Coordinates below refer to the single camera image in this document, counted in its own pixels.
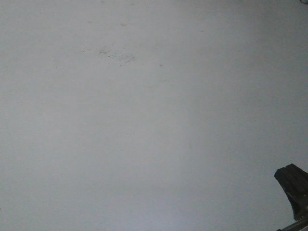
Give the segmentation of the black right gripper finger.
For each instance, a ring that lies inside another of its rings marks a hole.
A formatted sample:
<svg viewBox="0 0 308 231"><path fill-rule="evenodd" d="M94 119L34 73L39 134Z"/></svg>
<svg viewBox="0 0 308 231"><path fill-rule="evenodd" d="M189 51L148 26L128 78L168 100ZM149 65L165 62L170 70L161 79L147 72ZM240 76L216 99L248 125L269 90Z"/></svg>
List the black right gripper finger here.
<svg viewBox="0 0 308 231"><path fill-rule="evenodd" d="M296 221L308 215L308 174L295 164L279 168L275 179L286 194Z"/></svg>

